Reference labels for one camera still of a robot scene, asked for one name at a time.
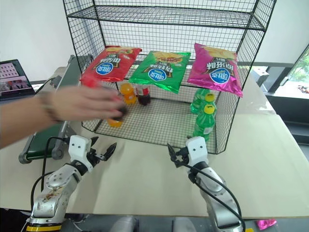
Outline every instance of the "green chip bag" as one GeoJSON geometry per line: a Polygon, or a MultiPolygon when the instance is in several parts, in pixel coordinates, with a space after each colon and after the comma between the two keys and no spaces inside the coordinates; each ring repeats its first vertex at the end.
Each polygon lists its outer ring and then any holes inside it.
{"type": "Polygon", "coordinates": [[[168,53],[151,51],[132,74],[129,82],[152,84],[178,93],[190,52],[168,53]]]}

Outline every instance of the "orange soda bottle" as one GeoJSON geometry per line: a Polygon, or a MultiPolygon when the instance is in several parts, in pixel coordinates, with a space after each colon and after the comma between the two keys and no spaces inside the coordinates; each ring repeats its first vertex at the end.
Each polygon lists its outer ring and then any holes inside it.
{"type": "Polygon", "coordinates": [[[130,83],[124,83],[120,86],[120,92],[124,96],[124,101],[126,104],[134,104],[136,102],[136,96],[134,93],[134,88],[130,83]]]}
{"type": "Polygon", "coordinates": [[[117,120],[113,120],[113,119],[107,119],[106,120],[108,125],[110,125],[111,127],[120,127],[122,124],[122,121],[117,121],[117,120]]]}

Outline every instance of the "laptop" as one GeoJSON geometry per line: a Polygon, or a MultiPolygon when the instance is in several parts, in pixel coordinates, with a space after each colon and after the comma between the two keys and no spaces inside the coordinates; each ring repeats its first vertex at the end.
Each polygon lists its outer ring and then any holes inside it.
{"type": "Polygon", "coordinates": [[[0,104],[32,97],[35,91],[17,59],[0,62],[0,104]]]}

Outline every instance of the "wire rack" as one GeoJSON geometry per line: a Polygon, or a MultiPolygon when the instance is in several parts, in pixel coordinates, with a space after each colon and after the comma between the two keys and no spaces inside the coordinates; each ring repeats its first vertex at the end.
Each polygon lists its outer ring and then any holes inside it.
{"type": "MultiPolygon", "coordinates": [[[[187,83],[195,59],[194,43],[235,51],[242,87],[258,52],[275,0],[63,0],[73,47],[83,72],[87,57],[106,45],[135,46],[143,51],[125,82],[149,51],[191,52],[179,94],[151,86],[152,102],[129,105],[120,128],[105,121],[84,121],[95,133],[160,145],[183,147],[196,115],[189,105],[197,86],[187,83]]],[[[121,83],[107,83],[119,88],[121,83]]],[[[239,98],[214,91],[216,126],[208,140],[210,153],[226,149],[239,98]]]]}

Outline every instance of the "chip bag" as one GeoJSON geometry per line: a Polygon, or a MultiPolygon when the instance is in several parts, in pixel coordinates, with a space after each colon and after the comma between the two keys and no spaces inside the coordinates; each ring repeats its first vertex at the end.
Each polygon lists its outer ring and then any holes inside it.
{"type": "Polygon", "coordinates": [[[106,46],[83,73],[82,84],[88,86],[94,80],[123,81],[140,52],[138,47],[106,46]]]}
{"type": "Polygon", "coordinates": [[[132,74],[129,82],[144,85],[153,84],[178,93],[190,55],[190,52],[151,51],[132,74]]]}
{"type": "Polygon", "coordinates": [[[194,44],[194,48],[196,60],[192,65],[188,82],[242,97],[237,70],[237,54],[198,43],[194,44]]]}

